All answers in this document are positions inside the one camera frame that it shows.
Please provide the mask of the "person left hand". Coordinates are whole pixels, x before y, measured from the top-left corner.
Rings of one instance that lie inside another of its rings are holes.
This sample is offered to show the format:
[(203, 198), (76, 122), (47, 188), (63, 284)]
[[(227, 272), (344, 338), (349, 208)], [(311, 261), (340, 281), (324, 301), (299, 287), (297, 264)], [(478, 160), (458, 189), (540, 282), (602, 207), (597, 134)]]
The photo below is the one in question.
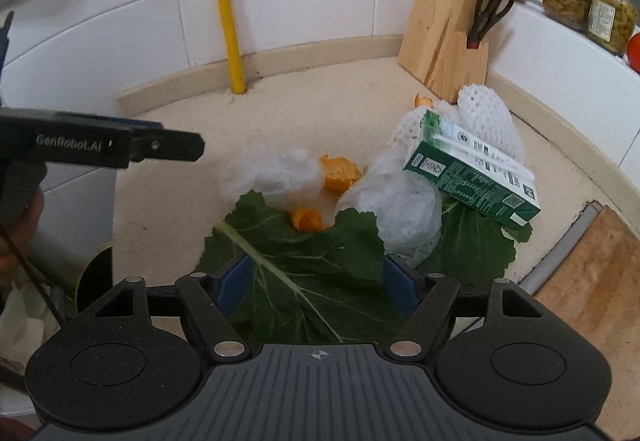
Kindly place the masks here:
[[(21, 220), (8, 232), (9, 239), (23, 253), (27, 253), (32, 238), (35, 236), (40, 216), (44, 207), (44, 196), (38, 188), (29, 204), (23, 212)], [(17, 269), (20, 266), (17, 257), (11, 251), (10, 246), (1, 239), (1, 286), (8, 287), (15, 279)]]

